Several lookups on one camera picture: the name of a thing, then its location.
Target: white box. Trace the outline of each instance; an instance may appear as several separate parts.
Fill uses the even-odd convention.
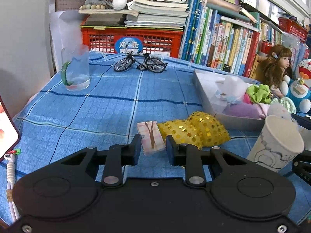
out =
[[[223,114],[217,111],[217,104],[223,105],[223,101],[213,99],[214,103],[211,104],[210,99],[215,96],[218,89],[221,90],[223,81],[225,80],[225,74],[218,74],[208,71],[202,71],[195,69],[193,72],[193,82],[197,89],[204,112],[214,116],[220,121],[228,130],[241,130],[241,131],[261,131],[265,121],[260,119],[252,119],[245,117],[233,117]],[[256,82],[250,78],[240,76],[240,78],[251,86]]]

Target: red book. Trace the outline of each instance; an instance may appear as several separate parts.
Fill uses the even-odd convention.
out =
[[[245,69],[243,72],[244,77],[249,77],[251,74],[252,66],[254,65],[254,61],[255,61],[258,42],[259,42],[259,32],[254,32],[252,41],[251,41],[251,46],[249,48],[249,54],[246,60]]]

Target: phone screen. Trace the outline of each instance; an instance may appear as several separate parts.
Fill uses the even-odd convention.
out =
[[[0,98],[0,161],[19,141],[18,131]]]

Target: green scrunchie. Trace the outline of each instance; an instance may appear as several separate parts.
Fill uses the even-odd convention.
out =
[[[297,109],[296,109],[296,106],[294,104],[294,102],[292,101],[292,99],[284,96],[282,99],[277,99],[277,98],[274,98],[272,101],[271,101],[271,105],[273,103],[280,103],[284,108],[286,108],[286,110],[289,112],[289,113],[294,113],[296,114],[297,112]]]
[[[265,103],[270,104],[271,98],[270,93],[271,90],[268,85],[259,84],[258,85],[251,85],[247,90],[246,93],[249,95],[252,103]]]

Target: glass mug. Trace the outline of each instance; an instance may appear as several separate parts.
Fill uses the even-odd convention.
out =
[[[89,47],[77,45],[62,49],[63,84],[68,90],[86,89],[90,84]]]

